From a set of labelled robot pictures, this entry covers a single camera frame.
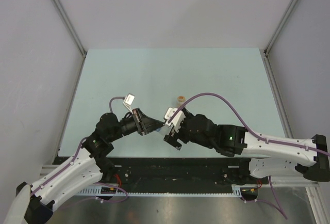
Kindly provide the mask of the right aluminium frame post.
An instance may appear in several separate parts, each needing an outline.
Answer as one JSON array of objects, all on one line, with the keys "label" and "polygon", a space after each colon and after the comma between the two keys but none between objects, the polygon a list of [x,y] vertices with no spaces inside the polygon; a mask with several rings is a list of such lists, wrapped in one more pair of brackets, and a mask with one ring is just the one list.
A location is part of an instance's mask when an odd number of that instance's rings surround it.
[{"label": "right aluminium frame post", "polygon": [[292,16],[295,8],[297,7],[300,0],[290,0],[287,8],[284,11],[284,14],[282,15],[278,25],[276,26],[269,42],[267,43],[266,47],[264,48],[263,52],[267,56],[274,46],[275,42],[279,38],[281,32],[283,31],[286,23],[289,21],[290,17]]}]

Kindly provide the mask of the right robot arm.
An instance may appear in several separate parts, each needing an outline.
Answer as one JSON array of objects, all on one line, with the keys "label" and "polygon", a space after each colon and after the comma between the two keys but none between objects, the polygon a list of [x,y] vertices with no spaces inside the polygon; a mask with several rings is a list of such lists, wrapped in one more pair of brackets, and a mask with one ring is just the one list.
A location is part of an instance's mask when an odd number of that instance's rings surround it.
[{"label": "right robot arm", "polygon": [[204,115],[193,115],[186,109],[177,108],[168,108],[162,131],[164,140],[178,150],[182,144],[191,142],[227,157],[249,156],[249,165],[238,170],[238,178],[243,183],[291,173],[310,181],[329,181],[329,160],[323,135],[290,139],[256,134],[245,126],[218,125]]}]

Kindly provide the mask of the clear pill bottle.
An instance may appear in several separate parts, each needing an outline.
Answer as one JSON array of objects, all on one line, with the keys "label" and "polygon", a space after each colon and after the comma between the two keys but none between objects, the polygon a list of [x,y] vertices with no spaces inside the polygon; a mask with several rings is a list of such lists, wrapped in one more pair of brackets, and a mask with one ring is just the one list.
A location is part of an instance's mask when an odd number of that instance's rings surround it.
[{"label": "clear pill bottle", "polygon": [[182,95],[177,97],[177,108],[180,108],[186,101],[186,98]]}]

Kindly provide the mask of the left aluminium frame post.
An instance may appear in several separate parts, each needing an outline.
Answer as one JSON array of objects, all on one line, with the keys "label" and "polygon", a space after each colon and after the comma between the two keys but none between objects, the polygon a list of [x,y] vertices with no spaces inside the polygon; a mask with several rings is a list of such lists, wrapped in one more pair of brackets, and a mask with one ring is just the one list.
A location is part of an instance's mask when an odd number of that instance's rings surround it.
[{"label": "left aluminium frame post", "polygon": [[61,21],[63,22],[66,30],[69,33],[69,36],[71,37],[71,39],[73,40],[75,46],[77,47],[79,53],[81,54],[81,56],[83,58],[86,57],[87,51],[83,46],[83,43],[81,42],[78,33],[76,31],[76,29],[74,28],[61,0],[50,0],[56,10],[56,12],[58,13]]}]

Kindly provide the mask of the aluminium front beam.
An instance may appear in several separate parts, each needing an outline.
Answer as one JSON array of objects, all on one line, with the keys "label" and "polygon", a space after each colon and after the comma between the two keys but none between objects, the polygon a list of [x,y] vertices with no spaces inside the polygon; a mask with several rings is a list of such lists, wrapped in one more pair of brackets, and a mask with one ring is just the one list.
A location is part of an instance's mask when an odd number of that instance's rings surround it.
[{"label": "aluminium front beam", "polygon": [[[39,179],[51,173],[58,165],[43,165]],[[319,187],[319,183],[310,181],[302,176],[288,175],[288,176],[272,176],[272,183],[275,187]]]}]

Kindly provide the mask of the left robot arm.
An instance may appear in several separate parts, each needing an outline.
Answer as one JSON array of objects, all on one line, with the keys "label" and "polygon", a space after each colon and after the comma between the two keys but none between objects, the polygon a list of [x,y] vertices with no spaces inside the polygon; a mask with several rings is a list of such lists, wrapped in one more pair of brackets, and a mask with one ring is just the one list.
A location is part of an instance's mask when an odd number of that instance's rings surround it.
[{"label": "left robot arm", "polygon": [[30,196],[23,218],[27,223],[47,223],[63,203],[85,187],[113,179],[114,164],[107,155],[113,142],[134,132],[147,135],[163,122],[146,116],[139,108],[119,120],[114,113],[100,117],[95,130],[84,137],[76,150],[51,173],[30,184]]}]

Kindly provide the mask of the aluminium frame post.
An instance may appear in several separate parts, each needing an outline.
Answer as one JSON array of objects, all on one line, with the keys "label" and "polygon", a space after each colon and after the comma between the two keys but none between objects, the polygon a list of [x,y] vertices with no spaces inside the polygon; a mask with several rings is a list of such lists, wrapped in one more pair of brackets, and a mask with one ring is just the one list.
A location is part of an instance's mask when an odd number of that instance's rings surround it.
[{"label": "aluminium frame post", "polygon": [[292,16],[295,8],[297,7],[300,0],[290,0],[287,8],[284,11],[284,14],[282,15],[278,25],[276,26],[269,42],[267,43],[266,47],[264,48],[263,52],[267,56],[274,46],[275,42],[279,38],[281,32],[283,31],[286,23],[289,21],[290,17]]},{"label": "aluminium frame post", "polygon": [[69,36],[71,37],[71,39],[73,40],[75,46],[77,47],[79,53],[81,54],[81,56],[83,58],[86,57],[87,51],[83,46],[83,43],[81,42],[78,33],[76,31],[76,29],[74,28],[61,0],[50,0],[56,10],[56,12],[58,13],[61,21],[63,22],[66,30],[69,33]]}]

